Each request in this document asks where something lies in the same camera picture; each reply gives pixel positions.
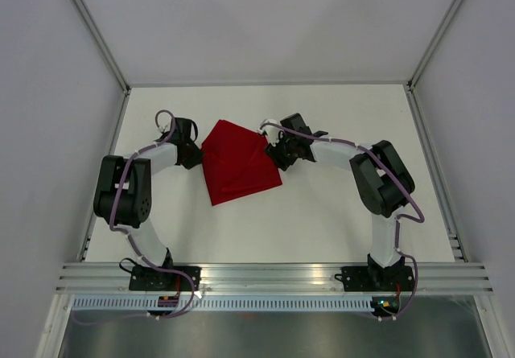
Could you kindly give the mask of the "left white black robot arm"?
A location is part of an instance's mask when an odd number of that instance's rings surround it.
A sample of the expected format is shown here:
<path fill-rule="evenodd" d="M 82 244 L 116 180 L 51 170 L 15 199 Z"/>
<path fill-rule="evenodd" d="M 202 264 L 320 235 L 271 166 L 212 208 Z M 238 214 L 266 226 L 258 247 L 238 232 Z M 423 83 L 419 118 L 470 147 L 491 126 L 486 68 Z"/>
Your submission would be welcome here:
<path fill-rule="evenodd" d="M 196 145 L 197 137 L 193 120 L 173 118 L 171 127 L 151 144 L 129 156 L 110 154 L 101 160 L 93 212 L 111 232 L 123 235 L 138 260 L 150 267 L 147 280 L 157 290 L 174 285 L 175 270 L 171 251 L 150 220 L 152 180 L 173 167 L 199 166 L 204 153 Z"/>

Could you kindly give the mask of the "red cloth napkin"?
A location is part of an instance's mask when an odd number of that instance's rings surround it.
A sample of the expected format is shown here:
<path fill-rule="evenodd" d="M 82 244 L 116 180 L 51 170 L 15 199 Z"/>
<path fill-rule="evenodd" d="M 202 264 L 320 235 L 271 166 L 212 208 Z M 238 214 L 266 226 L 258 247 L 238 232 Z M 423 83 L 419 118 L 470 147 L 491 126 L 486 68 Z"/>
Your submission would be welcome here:
<path fill-rule="evenodd" d="M 213 206 L 282 186 L 266 138 L 219 120 L 202 143 L 202 167 Z"/>

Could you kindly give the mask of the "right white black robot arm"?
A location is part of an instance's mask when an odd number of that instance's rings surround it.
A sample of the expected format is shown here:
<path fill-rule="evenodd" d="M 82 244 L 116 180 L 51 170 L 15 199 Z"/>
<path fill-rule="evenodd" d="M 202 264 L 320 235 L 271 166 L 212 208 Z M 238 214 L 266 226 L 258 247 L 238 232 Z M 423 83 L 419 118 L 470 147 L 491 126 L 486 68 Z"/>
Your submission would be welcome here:
<path fill-rule="evenodd" d="M 382 140 L 362 146 L 325 131 L 312 132 L 299 113 L 281 121 L 266 119 L 258 133 L 266 138 L 266 154 L 282 171 L 301 159 L 352 173 L 360 200 L 372 217 L 372 248 L 365 275 L 378 290 L 392 285 L 406 259 L 399 247 L 399 220 L 415 189 L 393 144 Z"/>

